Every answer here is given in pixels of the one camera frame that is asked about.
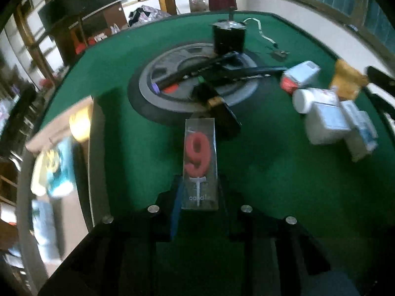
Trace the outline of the red nine candle pack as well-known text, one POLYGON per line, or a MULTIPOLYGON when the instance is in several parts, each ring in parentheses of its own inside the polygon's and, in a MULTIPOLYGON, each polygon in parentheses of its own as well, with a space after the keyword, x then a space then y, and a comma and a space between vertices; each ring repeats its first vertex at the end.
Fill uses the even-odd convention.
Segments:
POLYGON ((185 121, 182 209, 219 208, 216 129, 213 118, 185 121))

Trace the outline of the white medicine bottle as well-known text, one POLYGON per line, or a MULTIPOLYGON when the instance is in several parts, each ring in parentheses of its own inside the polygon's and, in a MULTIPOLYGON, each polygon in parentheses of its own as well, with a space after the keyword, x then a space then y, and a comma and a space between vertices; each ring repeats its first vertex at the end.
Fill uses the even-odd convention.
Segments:
POLYGON ((299 114, 307 114, 313 104, 337 106, 339 98, 333 90, 319 88, 298 89, 293 92, 293 107, 299 114))

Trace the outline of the orange snack packet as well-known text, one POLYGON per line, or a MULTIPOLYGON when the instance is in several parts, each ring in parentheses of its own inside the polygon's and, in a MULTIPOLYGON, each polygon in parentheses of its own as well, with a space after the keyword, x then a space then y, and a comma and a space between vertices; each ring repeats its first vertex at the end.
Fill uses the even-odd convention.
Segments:
POLYGON ((363 75, 343 59, 338 59, 335 64, 335 73, 329 88, 341 100, 355 100, 361 89, 369 84, 368 77, 363 75))

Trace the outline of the white square box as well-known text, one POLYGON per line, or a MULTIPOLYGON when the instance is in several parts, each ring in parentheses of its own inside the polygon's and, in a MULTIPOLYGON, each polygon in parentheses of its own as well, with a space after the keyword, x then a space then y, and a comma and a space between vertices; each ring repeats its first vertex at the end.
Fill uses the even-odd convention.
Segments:
POLYGON ((339 107, 314 103, 305 117, 305 131, 311 144, 321 145, 343 139, 351 128, 339 107))

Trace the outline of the silver carton box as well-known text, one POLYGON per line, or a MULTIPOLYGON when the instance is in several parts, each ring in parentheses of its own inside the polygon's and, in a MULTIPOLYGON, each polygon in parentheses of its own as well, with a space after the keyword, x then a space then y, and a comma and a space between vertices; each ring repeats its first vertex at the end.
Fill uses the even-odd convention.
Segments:
POLYGON ((285 70, 280 79, 280 87, 287 93, 292 94, 299 88, 308 86, 317 78, 321 68, 308 60, 285 70))

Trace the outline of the black lighter gold band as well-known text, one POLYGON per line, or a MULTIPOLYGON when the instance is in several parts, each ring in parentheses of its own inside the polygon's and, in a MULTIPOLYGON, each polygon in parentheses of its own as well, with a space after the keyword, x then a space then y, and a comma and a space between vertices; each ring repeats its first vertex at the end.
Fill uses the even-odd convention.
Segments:
POLYGON ((241 123, 225 102, 224 98, 210 84, 203 82, 192 90, 192 98, 203 105, 214 119, 216 136, 220 140, 236 137, 241 130, 241 123))

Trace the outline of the cardboard box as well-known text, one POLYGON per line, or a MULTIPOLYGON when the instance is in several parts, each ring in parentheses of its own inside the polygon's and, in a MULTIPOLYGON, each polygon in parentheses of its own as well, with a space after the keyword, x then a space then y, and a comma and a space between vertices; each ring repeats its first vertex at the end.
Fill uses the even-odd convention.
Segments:
POLYGON ((23 265, 39 289, 110 206, 104 114, 92 96, 57 115, 26 143, 16 217, 23 265))

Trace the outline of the grey wheel hub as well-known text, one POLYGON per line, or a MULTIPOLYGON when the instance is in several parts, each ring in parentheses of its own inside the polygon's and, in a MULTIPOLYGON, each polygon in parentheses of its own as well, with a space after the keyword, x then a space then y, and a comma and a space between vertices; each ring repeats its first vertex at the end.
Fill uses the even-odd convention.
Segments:
MULTIPOLYGON (((193 88, 199 84, 197 77, 189 78, 178 85, 170 93, 156 94, 151 87, 152 79, 158 80, 179 69, 187 68, 194 63, 208 59, 213 55, 212 43, 198 42, 179 45, 165 53, 156 56, 139 68, 132 76, 127 96, 133 109, 144 118, 166 126, 183 125, 184 120, 194 114, 203 114, 205 108, 192 98, 193 88)), ((239 66, 227 66, 230 70, 236 68, 254 68, 264 64, 258 54, 247 50, 239 58, 239 66)), ((243 110, 253 104, 258 95, 262 78, 253 78, 236 82, 233 85, 216 88, 227 105, 236 116, 241 117, 243 110)))

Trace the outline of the black marker green band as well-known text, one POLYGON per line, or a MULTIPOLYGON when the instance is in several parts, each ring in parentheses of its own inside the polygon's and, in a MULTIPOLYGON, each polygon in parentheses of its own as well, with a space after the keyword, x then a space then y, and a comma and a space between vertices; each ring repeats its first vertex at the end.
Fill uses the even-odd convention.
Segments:
POLYGON ((288 70, 284 66, 260 66, 255 68, 240 68, 229 70, 222 68, 219 70, 208 70, 198 77, 198 82, 207 82, 214 85, 231 84, 241 79, 261 77, 265 75, 278 75, 288 70))

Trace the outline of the black marker purple band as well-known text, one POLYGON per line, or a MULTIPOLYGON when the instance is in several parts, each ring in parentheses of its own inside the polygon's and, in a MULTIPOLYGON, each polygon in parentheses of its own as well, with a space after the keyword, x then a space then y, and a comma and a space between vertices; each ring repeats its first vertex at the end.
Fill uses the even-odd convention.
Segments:
POLYGON ((213 68, 214 66, 223 64, 230 59, 237 58, 239 56, 238 52, 229 52, 225 55, 218 55, 207 60, 204 60, 200 63, 196 63, 187 68, 183 68, 175 73, 172 73, 162 79, 158 79, 155 82, 151 83, 151 87, 154 93, 159 94, 162 93, 164 89, 171 87, 174 84, 178 84, 186 79, 191 77, 198 76, 201 72, 206 71, 208 69, 213 68))

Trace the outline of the black electric motor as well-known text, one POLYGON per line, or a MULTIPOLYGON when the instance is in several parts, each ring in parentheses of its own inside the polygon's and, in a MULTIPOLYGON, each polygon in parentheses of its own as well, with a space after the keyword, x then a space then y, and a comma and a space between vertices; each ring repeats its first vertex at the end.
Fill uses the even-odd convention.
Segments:
POLYGON ((214 52, 218 56, 244 52, 246 26, 234 20, 235 10, 235 7, 231 7, 227 19, 221 19, 212 24, 214 52))

